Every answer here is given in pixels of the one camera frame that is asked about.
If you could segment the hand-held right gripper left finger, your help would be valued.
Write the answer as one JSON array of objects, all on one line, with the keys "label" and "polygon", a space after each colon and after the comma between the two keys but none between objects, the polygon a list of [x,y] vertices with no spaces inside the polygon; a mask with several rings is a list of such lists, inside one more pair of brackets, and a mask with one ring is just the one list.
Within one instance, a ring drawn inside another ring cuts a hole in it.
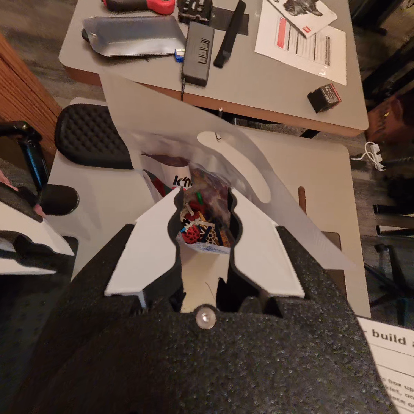
[{"label": "hand-held right gripper left finger", "polygon": [[117,262],[104,294],[136,296],[141,308],[166,299],[183,304],[182,264],[176,240],[183,225],[183,189],[176,188],[141,215]]}]

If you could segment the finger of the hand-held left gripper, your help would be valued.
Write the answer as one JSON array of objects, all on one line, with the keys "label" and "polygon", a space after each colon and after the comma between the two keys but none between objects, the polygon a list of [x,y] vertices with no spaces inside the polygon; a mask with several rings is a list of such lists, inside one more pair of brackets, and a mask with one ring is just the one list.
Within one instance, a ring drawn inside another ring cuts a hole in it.
[{"label": "finger of the hand-held left gripper", "polygon": [[29,275],[51,275],[56,270],[48,270],[36,266],[25,266],[17,261],[15,252],[0,251],[0,275],[29,276]]},{"label": "finger of the hand-held left gripper", "polygon": [[23,201],[16,207],[5,202],[0,205],[1,246],[7,251],[15,252],[13,243],[18,236],[23,236],[27,241],[46,246],[54,253],[75,255],[69,243],[30,204]]}]

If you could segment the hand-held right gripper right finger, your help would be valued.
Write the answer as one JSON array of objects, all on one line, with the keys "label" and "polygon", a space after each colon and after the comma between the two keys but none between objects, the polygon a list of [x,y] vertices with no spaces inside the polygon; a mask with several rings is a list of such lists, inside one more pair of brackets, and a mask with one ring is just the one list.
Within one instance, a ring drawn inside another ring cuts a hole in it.
[{"label": "hand-held right gripper right finger", "polygon": [[269,297],[304,298],[277,223],[235,188],[229,189],[228,202],[234,238],[229,271]]}]

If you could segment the pile of colourful toy pieces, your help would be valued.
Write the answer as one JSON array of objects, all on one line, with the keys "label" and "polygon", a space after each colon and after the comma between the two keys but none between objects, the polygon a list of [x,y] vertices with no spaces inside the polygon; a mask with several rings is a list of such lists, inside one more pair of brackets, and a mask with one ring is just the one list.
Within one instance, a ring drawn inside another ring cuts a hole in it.
[{"label": "pile of colourful toy pieces", "polygon": [[190,169],[190,187],[184,189],[179,242],[205,253],[228,255],[234,243],[228,209],[229,185],[201,167]]}]

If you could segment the printed toy parts bag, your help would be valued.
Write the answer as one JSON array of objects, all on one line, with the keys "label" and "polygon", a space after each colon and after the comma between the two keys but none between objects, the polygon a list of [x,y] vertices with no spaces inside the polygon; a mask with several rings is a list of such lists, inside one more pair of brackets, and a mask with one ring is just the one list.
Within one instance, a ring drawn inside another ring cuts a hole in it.
[{"label": "printed toy parts bag", "polygon": [[112,121],[136,169],[142,153],[182,157],[231,183],[293,237],[325,269],[354,270],[357,261],[317,227],[356,222],[346,148],[339,163],[322,157],[322,142],[240,128],[136,82],[100,75]]}]

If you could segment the black rod with knob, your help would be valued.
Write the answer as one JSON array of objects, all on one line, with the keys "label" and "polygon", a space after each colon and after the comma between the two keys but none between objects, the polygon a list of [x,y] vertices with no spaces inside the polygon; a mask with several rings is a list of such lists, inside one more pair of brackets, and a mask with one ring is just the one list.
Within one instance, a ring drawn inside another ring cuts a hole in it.
[{"label": "black rod with knob", "polygon": [[45,215],[64,216],[75,211],[80,201],[78,192],[69,186],[48,184],[49,172],[40,145],[42,136],[24,121],[1,122],[0,132],[2,137],[16,138],[36,187],[37,194],[19,187],[22,197],[31,206],[40,207]]}]

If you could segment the wooden cabinet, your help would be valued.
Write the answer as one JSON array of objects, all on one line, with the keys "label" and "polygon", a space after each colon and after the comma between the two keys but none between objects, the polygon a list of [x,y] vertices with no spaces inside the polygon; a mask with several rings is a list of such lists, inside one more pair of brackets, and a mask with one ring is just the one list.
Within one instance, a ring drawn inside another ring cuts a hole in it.
[{"label": "wooden cabinet", "polygon": [[56,153],[55,126],[62,108],[0,35],[1,121],[26,121],[42,136],[40,143],[50,171]]}]

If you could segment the printed task sheet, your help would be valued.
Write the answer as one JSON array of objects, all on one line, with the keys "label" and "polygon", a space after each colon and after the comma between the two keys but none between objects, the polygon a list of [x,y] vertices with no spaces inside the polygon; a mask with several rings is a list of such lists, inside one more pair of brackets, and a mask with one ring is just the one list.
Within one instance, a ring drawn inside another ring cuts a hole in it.
[{"label": "printed task sheet", "polygon": [[377,370],[399,413],[414,412],[414,331],[357,317]]}]

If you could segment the small black and red box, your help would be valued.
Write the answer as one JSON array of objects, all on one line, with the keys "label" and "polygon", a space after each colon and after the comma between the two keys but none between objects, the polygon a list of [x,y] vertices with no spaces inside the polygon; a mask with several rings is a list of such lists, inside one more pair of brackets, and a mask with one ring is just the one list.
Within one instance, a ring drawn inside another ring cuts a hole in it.
[{"label": "small black and red box", "polygon": [[326,84],[310,92],[307,99],[315,113],[326,112],[342,102],[333,83]]}]

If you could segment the silver foil pouch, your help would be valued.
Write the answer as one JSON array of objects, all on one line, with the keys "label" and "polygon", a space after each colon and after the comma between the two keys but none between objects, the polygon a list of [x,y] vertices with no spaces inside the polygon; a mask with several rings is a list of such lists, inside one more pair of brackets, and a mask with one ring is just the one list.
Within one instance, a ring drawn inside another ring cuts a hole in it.
[{"label": "silver foil pouch", "polygon": [[186,45],[173,16],[90,17],[83,24],[82,38],[106,58],[174,55]]}]

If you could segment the white form sheet with red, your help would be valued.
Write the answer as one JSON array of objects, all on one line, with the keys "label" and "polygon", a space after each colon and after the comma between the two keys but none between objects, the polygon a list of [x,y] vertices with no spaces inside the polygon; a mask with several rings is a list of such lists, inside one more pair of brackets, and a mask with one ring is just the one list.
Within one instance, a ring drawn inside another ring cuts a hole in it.
[{"label": "white form sheet with red", "polygon": [[328,25],[307,39],[268,0],[262,2],[255,52],[347,85],[345,32]]}]

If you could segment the black power adapter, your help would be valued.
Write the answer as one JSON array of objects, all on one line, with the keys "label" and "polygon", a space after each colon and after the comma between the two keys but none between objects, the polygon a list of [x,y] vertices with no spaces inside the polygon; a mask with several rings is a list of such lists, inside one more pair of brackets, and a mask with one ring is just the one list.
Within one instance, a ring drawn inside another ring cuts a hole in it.
[{"label": "black power adapter", "polygon": [[215,30],[207,25],[190,22],[182,66],[185,83],[205,87],[209,78]]}]

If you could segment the red and black hand tool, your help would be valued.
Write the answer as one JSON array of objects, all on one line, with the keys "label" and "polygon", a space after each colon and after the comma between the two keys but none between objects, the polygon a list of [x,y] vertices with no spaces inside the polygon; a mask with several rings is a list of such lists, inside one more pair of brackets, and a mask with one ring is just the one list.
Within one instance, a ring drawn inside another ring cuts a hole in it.
[{"label": "red and black hand tool", "polygon": [[175,0],[102,0],[104,7],[113,13],[152,11],[167,16],[174,12]]}]

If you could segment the illustrated booklet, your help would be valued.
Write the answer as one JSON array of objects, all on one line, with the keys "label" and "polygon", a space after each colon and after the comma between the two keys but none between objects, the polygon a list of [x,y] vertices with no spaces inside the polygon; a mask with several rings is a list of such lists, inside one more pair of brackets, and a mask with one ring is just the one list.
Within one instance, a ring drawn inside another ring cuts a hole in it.
[{"label": "illustrated booklet", "polygon": [[307,39],[338,18],[320,0],[269,0],[268,2]]}]

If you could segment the black plastic bracket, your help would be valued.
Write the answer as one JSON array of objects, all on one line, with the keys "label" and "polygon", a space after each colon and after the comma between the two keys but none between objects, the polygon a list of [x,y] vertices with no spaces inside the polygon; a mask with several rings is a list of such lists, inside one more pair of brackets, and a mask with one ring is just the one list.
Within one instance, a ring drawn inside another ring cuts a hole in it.
[{"label": "black plastic bracket", "polygon": [[196,22],[210,25],[213,9],[211,0],[179,0],[177,6],[180,23]]}]

